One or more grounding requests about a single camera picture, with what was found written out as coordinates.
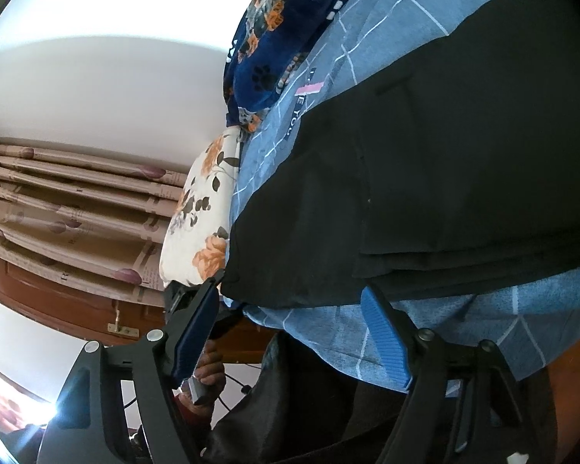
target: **blue rubber pad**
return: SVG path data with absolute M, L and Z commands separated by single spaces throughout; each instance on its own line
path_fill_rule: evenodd
M 172 378 L 178 386 L 193 375 L 219 311 L 219 291 L 211 286 L 176 344 Z
M 369 287 L 361 293 L 361 312 L 387 376 L 401 389 L 408 390 L 413 379 L 408 368 L 408 351 Z

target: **pink label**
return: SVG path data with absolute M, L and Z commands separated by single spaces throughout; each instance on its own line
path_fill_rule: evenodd
M 320 92 L 320 89 L 322 89 L 323 85 L 325 85 L 325 83 L 320 82 L 320 83 L 311 83 L 303 87 L 299 87 L 298 89 L 296 89 L 296 93 L 294 95 L 306 96 L 307 94 L 317 94 L 317 92 Z

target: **finger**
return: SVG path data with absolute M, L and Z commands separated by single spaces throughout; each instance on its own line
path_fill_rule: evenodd
M 222 362 L 214 362 L 211 364 L 207 364 L 204 366 L 200 366 L 193 372 L 193 376 L 196 379 L 204 379 L 209 375 L 213 375 L 215 373 L 223 373 L 224 367 Z
M 202 354 L 197 367 L 205 366 L 214 362 L 223 362 L 223 356 L 218 352 Z
M 185 406 L 190 406 L 192 404 L 191 395 L 189 393 L 186 393 L 186 392 L 181 392 L 178 395 L 178 400 L 180 401 L 181 404 L 183 404 Z
M 215 340 L 207 340 L 204 344 L 204 352 L 212 353 L 217 350 L 217 342 Z
M 207 377 L 204 377 L 200 381 L 205 386 L 220 386 L 220 387 L 223 387 L 223 386 L 226 385 L 226 374 L 223 373 L 223 372 L 221 372 L 221 373 L 215 373 L 213 375 L 209 375 Z

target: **paw print pattern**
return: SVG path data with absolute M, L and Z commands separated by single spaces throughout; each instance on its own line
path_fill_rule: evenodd
M 254 82 L 255 91 L 272 91 L 275 89 L 277 78 L 271 74 L 271 69 L 268 66 L 256 66 L 254 67 L 252 81 Z

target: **wooden furniture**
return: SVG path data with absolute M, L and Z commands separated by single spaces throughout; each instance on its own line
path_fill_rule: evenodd
M 558 425 L 557 463 L 580 440 L 580 340 L 548 365 Z
M 73 290 L 1 259 L 0 303 L 50 328 L 105 345 L 132 343 L 164 325 L 160 307 Z M 117 324 L 118 333 L 111 331 Z M 226 363 L 259 363 L 274 334 L 243 319 L 218 341 L 218 348 Z

